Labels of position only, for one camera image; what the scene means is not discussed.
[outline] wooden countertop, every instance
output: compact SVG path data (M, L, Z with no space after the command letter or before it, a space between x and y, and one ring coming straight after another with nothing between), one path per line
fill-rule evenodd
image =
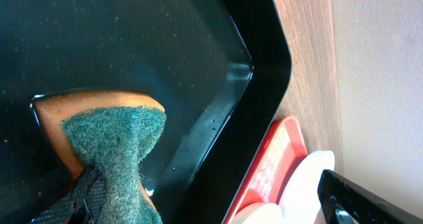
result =
M330 0L274 0L292 57L276 119L295 114L309 153L331 150L342 174L338 81Z

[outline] wooden surface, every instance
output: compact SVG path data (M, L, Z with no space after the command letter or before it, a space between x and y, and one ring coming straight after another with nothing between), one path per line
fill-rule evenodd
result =
M276 119L295 114L307 149L331 150L342 174L338 84L330 0L274 0L292 57L289 88Z

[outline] white wall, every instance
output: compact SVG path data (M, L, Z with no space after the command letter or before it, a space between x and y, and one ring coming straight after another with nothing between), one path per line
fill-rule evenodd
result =
M332 0L344 176L423 218L423 0Z

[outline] scouring sponge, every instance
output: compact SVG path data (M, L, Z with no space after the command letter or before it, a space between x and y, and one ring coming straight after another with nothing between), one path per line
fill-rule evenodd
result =
M99 223L162 223L141 192L139 162L162 134L166 114L152 98L139 96L145 95L117 91L68 94L36 106L50 141L61 141L52 145L73 175L78 177L82 167L95 167L105 179L106 202Z

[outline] tray rim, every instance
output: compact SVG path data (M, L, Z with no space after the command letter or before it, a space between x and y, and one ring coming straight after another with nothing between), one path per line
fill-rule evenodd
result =
M172 223L223 223L291 76L291 55L274 0L222 1L251 56L252 79L197 170Z

